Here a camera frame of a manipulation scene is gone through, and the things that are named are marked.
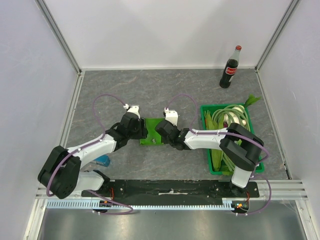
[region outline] gray marble floor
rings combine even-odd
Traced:
[[[92,102],[103,93],[115,94],[129,105],[139,105],[143,118],[162,118],[164,107],[180,93],[192,95],[199,106],[243,103],[249,94],[262,95],[253,69],[239,69],[228,89],[219,87],[221,75],[222,69],[87,71],[67,146],[85,143],[102,133],[92,113]],[[122,105],[111,97],[99,99],[95,107],[107,129],[119,122],[125,113]],[[194,104],[188,98],[180,97],[171,108],[179,114],[178,127],[189,127],[195,113]],[[264,174],[271,180],[287,179],[264,101],[250,106],[249,113],[255,134],[271,154],[264,164]],[[202,129],[201,126],[199,115],[193,127]],[[99,169],[113,179],[230,178],[210,174],[204,149],[178,151],[169,145],[142,146],[138,140],[131,140],[109,157],[109,167],[90,163],[84,170]]]

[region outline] green tray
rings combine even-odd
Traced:
[[[230,103],[230,104],[215,104],[215,105],[202,105],[200,107],[200,111],[201,111],[201,119],[202,119],[202,126],[203,129],[206,130],[206,123],[205,123],[205,115],[204,112],[206,111],[210,111],[211,114],[213,114],[215,111],[219,110],[219,109],[224,109],[225,107],[229,106],[229,105],[233,105],[233,104],[237,104],[237,105],[244,105],[243,103]],[[245,108],[246,113],[248,114],[248,118],[249,118],[249,126],[251,129],[251,132],[253,134],[255,134],[254,128],[252,127],[252,123],[251,123],[251,119],[250,119],[250,115],[248,112],[248,109]],[[213,166],[213,162],[211,159],[211,154],[210,154],[210,149],[207,150],[207,156],[208,156],[208,164],[209,164],[209,169],[210,169],[210,173],[213,175],[222,175],[222,171],[215,171],[214,170],[214,166]],[[263,162],[259,164],[259,166],[256,167],[255,172],[256,173],[263,173],[263,171],[265,170],[264,164]]]
[[[145,127],[148,130],[147,137],[140,139],[141,145],[163,145],[161,136],[156,132],[155,128],[164,118],[145,118]]]

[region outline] bottle label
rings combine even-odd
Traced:
[[[234,75],[237,71],[237,68],[226,67],[225,73],[229,75]]]

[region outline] metal edge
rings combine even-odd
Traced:
[[[47,23],[49,24],[53,34],[55,35],[56,39],[58,40],[60,46],[62,47],[63,51],[65,52],[65,54],[67,55],[71,65],[73,66],[74,70],[77,73],[81,73],[81,68],[76,60],[76,58],[74,57],[73,53],[71,52],[64,36],[62,35],[53,15],[51,14],[45,0],[35,0],[35,2],[37,3],[39,9],[41,10],[44,18],[46,19]]]
[[[127,209],[125,206],[113,205],[111,207],[99,206],[101,199],[49,199],[47,209]],[[234,210],[232,201],[222,199],[221,205],[131,205],[134,210]]]
[[[269,187],[265,180],[255,180],[258,185],[261,196],[255,200],[264,201],[269,196]],[[301,180],[270,180],[272,189],[272,200],[307,200],[305,187]],[[58,199],[56,196],[48,197],[46,188],[41,184],[37,193],[37,199]],[[82,197],[80,192],[74,192],[66,200],[81,200],[81,199],[99,199],[98,197]],[[226,200],[241,200],[245,198],[224,198]]]
[[[292,179],[292,176],[291,176],[290,171],[289,171],[288,163],[286,161],[286,159],[288,159],[288,158],[287,158],[286,153],[285,153],[285,151],[284,151],[284,149],[282,147],[282,142],[281,142],[281,139],[279,137],[279,130],[278,130],[277,125],[276,125],[274,114],[273,114],[273,112],[271,110],[271,107],[269,105],[268,97],[267,97],[267,95],[266,95],[266,93],[264,91],[264,85],[263,85],[263,83],[261,81],[261,77],[260,77],[259,71],[256,71],[255,73],[256,73],[256,77],[258,79],[258,83],[259,83],[259,86],[260,86],[260,89],[261,89],[262,97],[264,99],[266,110],[268,112],[268,116],[269,116],[270,121],[271,121],[271,126],[272,126],[272,129],[273,129],[273,133],[274,133],[274,136],[275,136],[276,143],[277,143],[279,151],[280,151],[282,162],[284,163],[286,174],[287,174],[289,179]]]
[[[316,220],[312,217],[313,211],[309,201],[295,201],[298,208],[302,226],[308,240],[319,240],[319,229]]]
[[[45,215],[47,199],[36,199],[29,217],[23,240],[36,240]]]
[[[111,71],[111,70],[183,70],[183,69],[224,69],[225,66],[130,66],[130,67],[88,67],[83,71]],[[238,69],[255,69],[255,66],[239,66]]]
[[[62,133],[61,133],[60,143],[59,143],[64,148],[67,145],[67,141],[68,141],[72,121],[73,121],[73,118],[75,115],[76,106],[78,103],[78,99],[79,99],[82,83],[84,81],[84,77],[85,77],[84,71],[81,74],[78,74],[78,77],[76,79],[76,83],[74,86],[71,102],[69,104],[69,109],[68,109],[68,112],[66,115],[66,119],[65,119],[64,126],[63,126]]]
[[[277,42],[280,34],[283,32],[285,26],[287,25],[289,18],[292,16],[292,13],[297,8],[299,2],[300,2],[300,0],[291,0],[291,2],[289,3],[289,6],[285,10],[278,26],[276,27],[275,31],[273,32],[268,44],[266,45],[260,59],[258,60],[256,66],[255,66],[256,70],[259,71],[261,69],[262,65],[265,63],[268,55],[270,54],[272,48],[274,47],[275,43]]]

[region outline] gray countertop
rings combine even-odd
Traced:
[[[238,69],[228,89],[219,87],[221,75],[222,69],[86,71],[67,146],[83,144],[102,133],[92,113],[92,102],[103,93],[117,95],[129,105],[139,105],[143,118],[163,118],[164,107],[180,93],[193,96],[198,106],[243,103],[249,94],[262,95],[253,69]],[[179,114],[178,127],[189,127],[195,114],[193,102],[180,97],[170,108]],[[100,98],[95,109],[106,129],[119,122],[125,113],[122,105],[112,97]],[[248,109],[255,134],[271,154],[264,163],[264,175],[271,180],[287,179],[264,100]],[[193,128],[202,129],[200,114]],[[204,149],[178,151],[169,145],[142,146],[138,140],[130,140],[125,147],[108,156],[111,159],[109,167],[90,163],[83,170],[98,169],[112,179],[230,178],[210,174]]]
[[[250,209],[263,201],[251,201]],[[46,209],[38,240],[307,240],[295,201],[272,201],[261,214],[221,210],[137,210],[101,216],[88,209]]]

